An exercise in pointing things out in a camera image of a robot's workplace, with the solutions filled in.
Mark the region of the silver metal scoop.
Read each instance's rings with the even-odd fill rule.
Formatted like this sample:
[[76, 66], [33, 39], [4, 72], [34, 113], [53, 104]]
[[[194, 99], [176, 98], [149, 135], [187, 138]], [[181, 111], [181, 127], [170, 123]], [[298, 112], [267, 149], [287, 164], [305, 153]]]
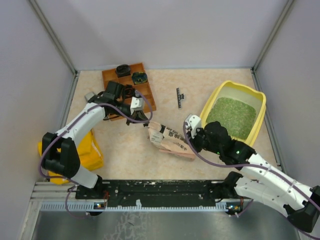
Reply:
[[84, 96], [84, 98], [85, 98], [86, 102], [88, 103], [88, 102], [90, 101], [90, 99], [93, 98], [95, 95], [96, 95], [96, 94], [91, 91], [91, 92], [87, 93], [87, 94]]

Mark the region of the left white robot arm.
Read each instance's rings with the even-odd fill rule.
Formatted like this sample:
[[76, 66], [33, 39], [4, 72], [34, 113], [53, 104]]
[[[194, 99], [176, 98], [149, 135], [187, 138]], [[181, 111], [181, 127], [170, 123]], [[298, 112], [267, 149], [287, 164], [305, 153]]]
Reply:
[[67, 179], [85, 187], [91, 197], [101, 197], [104, 192], [101, 177], [81, 165], [77, 147], [87, 133], [109, 115], [124, 117], [127, 124], [151, 121], [152, 118], [144, 114], [144, 106], [152, 107], [150, 102], [140, 91], [132, 88], [130, 103], [125, 103], [127, 89], [128, 86], [109, 81], [104, 91], [88, 94], [84, 109], [69, 124], [43, 136], [38, 171], [53, 172], [53, 178]]

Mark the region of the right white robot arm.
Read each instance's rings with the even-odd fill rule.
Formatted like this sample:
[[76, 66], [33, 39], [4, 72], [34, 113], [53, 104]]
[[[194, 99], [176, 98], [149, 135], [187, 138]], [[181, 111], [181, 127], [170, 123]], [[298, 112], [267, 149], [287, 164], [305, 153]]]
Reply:
[[320, 187], [305, 185], [267, 162], [252, 147], [229, 136], [218, 121], [201, 127], [186, 120], [183, 133], [191, 150], [217, 154], [223, 168], [235, 168], [234, 180], [223, 185], [229, 198], [237, 195], [260, 202], [282, 214], [294, 227], [311, 233], [320, 216]]

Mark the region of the black bag sealing clip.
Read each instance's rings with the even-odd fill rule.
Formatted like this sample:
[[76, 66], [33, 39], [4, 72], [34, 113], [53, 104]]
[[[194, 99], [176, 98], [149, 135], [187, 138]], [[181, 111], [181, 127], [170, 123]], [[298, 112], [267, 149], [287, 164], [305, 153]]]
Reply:
[[181, 93], [179, 87], [176, 88], [176, 96], [177, 96], [178, 109], [181, 109], [182, 108], [182, 101], [185, 100], [185, 95], [183, 93]]

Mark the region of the pink cat litter bag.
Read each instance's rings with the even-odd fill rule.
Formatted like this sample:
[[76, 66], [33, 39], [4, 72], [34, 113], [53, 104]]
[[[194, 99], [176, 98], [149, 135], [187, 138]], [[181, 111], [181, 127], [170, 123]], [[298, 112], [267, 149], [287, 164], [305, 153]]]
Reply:
[[154, 121], [147, 123], [146, 127], [149, 134], [148, 139], [160, 152], [185, 158], [189, 161], [195, 160], [196, 155], [182, 134]]

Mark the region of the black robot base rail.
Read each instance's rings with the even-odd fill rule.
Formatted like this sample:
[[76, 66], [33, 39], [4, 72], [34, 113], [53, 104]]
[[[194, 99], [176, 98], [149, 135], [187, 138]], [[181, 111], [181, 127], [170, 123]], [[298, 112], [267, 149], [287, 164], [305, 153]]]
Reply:
[[111, 207], [214, 207], [240, 199], [231, 181], [223, 180], [103, 180], [98, 187], [77, 187], [77, 200], [105, 200]]

